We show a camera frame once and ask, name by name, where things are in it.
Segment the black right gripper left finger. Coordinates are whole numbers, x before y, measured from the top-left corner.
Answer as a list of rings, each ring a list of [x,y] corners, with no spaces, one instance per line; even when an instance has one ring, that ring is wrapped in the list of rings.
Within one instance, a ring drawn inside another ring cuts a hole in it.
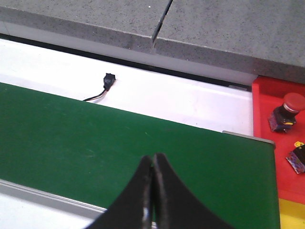
[[[152,160],[143,156],[121,194],[88,229],[152,228]]]

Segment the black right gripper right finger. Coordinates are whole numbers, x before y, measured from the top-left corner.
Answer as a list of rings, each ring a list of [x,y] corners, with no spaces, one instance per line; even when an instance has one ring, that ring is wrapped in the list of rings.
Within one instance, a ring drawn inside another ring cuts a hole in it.
[[[153,158],[156,224],[159,229],[232,229],[180,180],[163,153]]]

